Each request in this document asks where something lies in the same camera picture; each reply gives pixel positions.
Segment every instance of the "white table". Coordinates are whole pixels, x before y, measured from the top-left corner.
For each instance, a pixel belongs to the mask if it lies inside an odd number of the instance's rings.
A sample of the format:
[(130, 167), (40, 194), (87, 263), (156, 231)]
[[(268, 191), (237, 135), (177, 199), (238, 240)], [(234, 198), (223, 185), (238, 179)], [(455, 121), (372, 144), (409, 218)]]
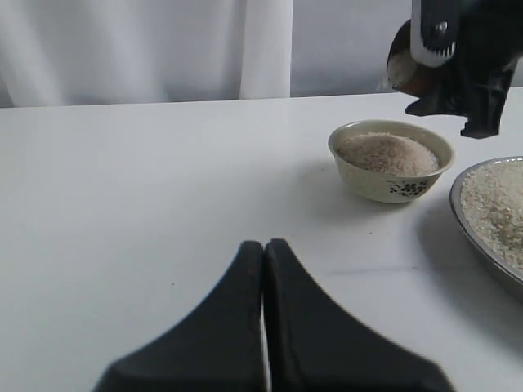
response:
[[(521, 391), (523, 305), (478, 265), (449, 187), (523, 154), (523, 89), (502, 135), (404, 115), (407, 96), (0, 110), (0, 389), (88, 391), (110, 361), (206, 295), (247, 238), (286, 238), (318, 283), (458, 392)], [(430, 127), (454, 167), (407, 207), (347, 191), (330, 132), (364, 118)]]

